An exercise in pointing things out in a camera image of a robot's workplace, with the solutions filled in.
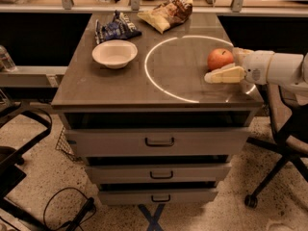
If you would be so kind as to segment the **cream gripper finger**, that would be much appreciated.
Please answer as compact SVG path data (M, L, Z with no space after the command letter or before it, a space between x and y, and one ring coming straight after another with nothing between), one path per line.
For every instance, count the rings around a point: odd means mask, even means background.
M235 84L240 83L245 77L241 66L228 64L205 74L204 80L210 84Z
M252 53L252 50L244 49L240 47L234 47L232 50L234 62L236 65L242 65L244 58Z

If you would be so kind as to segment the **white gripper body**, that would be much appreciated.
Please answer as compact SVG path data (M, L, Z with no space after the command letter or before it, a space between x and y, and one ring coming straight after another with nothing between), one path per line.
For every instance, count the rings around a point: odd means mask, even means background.
M246 81L253 84L265 85L268 82L267 73L273 55L273 51L261 50L247 55L243 61Z

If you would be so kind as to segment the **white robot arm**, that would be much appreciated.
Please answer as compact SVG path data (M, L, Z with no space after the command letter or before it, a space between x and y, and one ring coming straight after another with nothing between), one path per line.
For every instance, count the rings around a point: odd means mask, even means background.
M291 93L308 96L308 54L275 53L234 48L235 62L205 74L211 84L246 80L256 85L275 84Z

